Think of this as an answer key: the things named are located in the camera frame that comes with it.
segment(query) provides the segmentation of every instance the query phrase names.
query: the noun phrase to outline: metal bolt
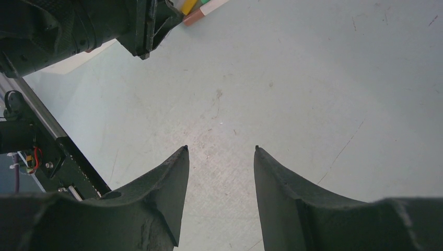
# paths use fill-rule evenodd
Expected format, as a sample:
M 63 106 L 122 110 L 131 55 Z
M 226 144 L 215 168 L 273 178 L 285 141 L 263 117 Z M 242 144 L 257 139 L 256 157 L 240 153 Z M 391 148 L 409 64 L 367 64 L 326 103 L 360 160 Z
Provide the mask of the metal bolt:
M 54 167 L 54 164 L 52 164 L 52 162 L 48 162 L 44 165 L 46 168 L 51 169 Z

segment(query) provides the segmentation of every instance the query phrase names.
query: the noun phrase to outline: yellow object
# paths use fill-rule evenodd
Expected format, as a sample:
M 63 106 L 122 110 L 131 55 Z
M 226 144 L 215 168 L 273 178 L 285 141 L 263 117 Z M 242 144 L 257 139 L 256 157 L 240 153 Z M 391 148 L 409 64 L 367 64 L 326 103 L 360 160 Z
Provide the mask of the yellow object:
M 184 1 L 183 6 L 181 7 L 181 12 L 183 12 L 183 14 L 187 15 L 189 14 L 189 12 L 191 12 L 192 7 L 194 7 L 194 5 L 197 3 L 197 0 L 186 0 Z

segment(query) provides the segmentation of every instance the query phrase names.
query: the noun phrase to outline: purple cable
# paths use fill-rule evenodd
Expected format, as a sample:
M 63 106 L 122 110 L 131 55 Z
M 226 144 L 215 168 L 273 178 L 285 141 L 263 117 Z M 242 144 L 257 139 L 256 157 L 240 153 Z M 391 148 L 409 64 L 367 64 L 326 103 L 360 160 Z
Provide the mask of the purple cable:
M 14 171 L 15 171 L 15 193 L 18 193 L 20 190 L 20 172 L 19 172 L 19 164 L 18 164 L 18 154 L 14 154 Z

